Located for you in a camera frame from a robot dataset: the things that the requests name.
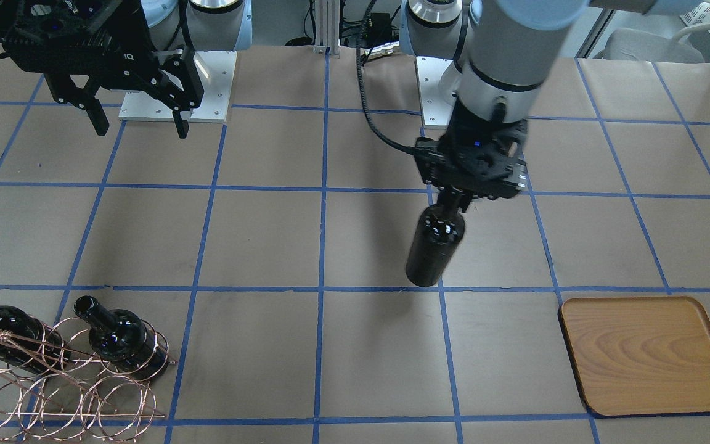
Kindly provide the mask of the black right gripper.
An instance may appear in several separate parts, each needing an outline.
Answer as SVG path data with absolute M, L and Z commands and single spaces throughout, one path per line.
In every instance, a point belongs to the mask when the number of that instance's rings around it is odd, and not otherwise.
M 180 139 L 189 135 L 203 85 L 194 49 L 160 51 L 141 1 L 1 1 L 0 43 L 26 72 L 42 73 L 57 103 L 84 110 L 96 135 L 109 120 L 98 90 L 144 92 L 167 106 Z

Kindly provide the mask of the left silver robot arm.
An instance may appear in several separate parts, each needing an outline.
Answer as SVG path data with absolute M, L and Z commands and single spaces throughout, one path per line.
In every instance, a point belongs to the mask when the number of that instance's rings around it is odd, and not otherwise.
M 454 105 L 438 141 L 414 157 L 439 188 L 431 208 L 453 216 L 473 199 L 511 199 L 525 187 L 527 116 L 570 28 L 589 7 L 676 16 L 695 1 L 404 1 L 403 51 L 451 60 Z

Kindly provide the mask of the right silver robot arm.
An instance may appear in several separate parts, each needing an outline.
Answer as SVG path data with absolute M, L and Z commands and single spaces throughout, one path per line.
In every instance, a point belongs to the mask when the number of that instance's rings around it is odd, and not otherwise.
M 245 1 L 176 1 L 160 41 L 144 1 L 0 1 L 0 42 L 25 72 L 42 73 L 56 103 L 71 104 L 103 136 L 109 120 L 98 90 L 146 93 L 169 109 L 177 134 L 205 93 L 197 51 L 248 47 Z

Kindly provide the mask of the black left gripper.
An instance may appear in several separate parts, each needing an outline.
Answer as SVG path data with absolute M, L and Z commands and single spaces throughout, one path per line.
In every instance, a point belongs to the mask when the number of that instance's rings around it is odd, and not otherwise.
M 457 101 L 441 138 L 415 142 L 417 168 L 439 189 L 439 205 L 466 213 L 473 199 L 512 199 L 527 189 L 526 118 L 505 123 L 507 106 L 483 119 Z

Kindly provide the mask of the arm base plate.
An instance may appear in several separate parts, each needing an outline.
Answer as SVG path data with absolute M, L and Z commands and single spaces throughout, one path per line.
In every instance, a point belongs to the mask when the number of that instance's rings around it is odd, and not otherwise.
M 423 126 L 428 129 L 447 127 L 456 102 L 461 73 L 452 60 L 417 57 L 418 93 L 422 105 Z
M 200 106 L 187 115 L 189 123 L 225 123 L 231 101 L 237 51 L 199 51 L 194 61 L 203 85 Z M 127 92 L 118 117 L 124 121 L 172 123 L 172 111 L 145 92 Z

